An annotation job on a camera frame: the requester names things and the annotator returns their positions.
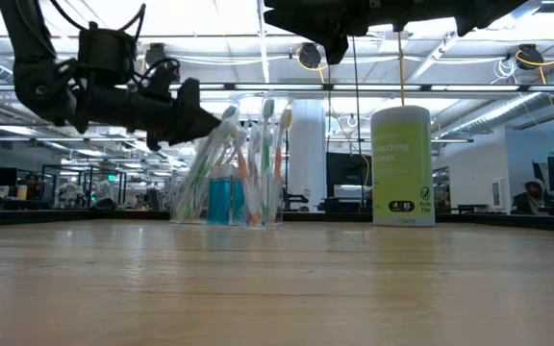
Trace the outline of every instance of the blue bottle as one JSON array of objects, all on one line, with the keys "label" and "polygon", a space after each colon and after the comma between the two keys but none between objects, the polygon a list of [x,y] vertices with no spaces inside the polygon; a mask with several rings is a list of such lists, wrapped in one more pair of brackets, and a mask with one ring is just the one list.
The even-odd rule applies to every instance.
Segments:
[{"label": "blue bottle", "polygon": [[209,179],[207,222],[211,225],[229,225],[232,189],[230,165],[212,167]]}]

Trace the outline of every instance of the desk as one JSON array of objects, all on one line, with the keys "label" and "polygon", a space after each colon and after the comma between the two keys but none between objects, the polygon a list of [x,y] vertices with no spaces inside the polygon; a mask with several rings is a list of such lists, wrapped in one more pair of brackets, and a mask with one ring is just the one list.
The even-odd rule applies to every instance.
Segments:
[{"label": "desk", "polygon": [[554,233],[0,227],[0,345],[174,344],[554,345]]}]

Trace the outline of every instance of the white pillar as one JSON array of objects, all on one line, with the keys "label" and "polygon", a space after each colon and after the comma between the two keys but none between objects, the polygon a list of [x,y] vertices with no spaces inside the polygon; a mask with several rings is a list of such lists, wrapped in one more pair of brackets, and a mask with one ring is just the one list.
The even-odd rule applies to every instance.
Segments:
[{"label": "white pillar", "polygon": [[326,137],[322,100],[292,103],[288,188],[309,198],[310,212],[326,198]]}]

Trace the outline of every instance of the yellow cable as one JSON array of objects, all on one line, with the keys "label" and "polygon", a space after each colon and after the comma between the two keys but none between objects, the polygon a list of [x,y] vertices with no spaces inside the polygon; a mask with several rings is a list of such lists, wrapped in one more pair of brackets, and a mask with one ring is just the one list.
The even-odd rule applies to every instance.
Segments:
[{"label": "yellow cable", "polygon": [[544,70],[542,69],[542,66],[540,66],[540,75],[542,76],[542,82],[546,84],[546,77],[544,77]]},{"label": "yellow cable", "polygon": [[310,70],[310,71],[321,71],[323,69],[325,69],[326,67],[328,67],[328,64],[325,64],[323,67],[318,67],[318,68],[309,68],[307,66],[305,66],[303,64],[303,62],[300,61],[300,48],[298,48],[298,50],[296,51],[296,60],[298,61],[298,64],[300,64],[301,67],[303,67],[304,69],[306,70]]},{"label": "yellow cable", "polygon": [[401,106],[405,106],[405,67],[403,66],[403,47],[401,46],[401,32],[399,34],[399,69],[401,71]]},{"label": "yellow cable", "polygon": [[529,61],[527,61],[527,60],[525,60],[525,59],[523,59],[523,58],[520,57],[520,53],[522,53],[522,52],[523,52],[523,51],[520,51],[520,50],[519,50],[518,52],[516,52],[516,59],[517,59],[518,61],[520,61],[520,62],[525,62],[525,63],[527,63],[527,64],[529,64],[529,65],[532,65],[532,66],[540,66],[540,67],[542,67],[542,66],[550,66],[550,65],[554,64],[554,61],[553,61],[553,62],[529,62]]}]

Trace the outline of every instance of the person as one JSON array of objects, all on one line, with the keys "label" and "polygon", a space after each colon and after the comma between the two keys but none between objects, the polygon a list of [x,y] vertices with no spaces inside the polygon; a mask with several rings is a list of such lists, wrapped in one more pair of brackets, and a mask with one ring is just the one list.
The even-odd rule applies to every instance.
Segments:
[{"label": "person", "polygon": [[525,192],[515,197],[512,215],[548,215],[541,207],[554,201],[554,196],[546,192],[546,185],[540,179],[525,183]]},{"label": "person", "polygon": [[25,176],[25,185],[27,186],[27,200],[37,201],[40,199],[40,183],[38,176],[34,173],[29,173]]}]

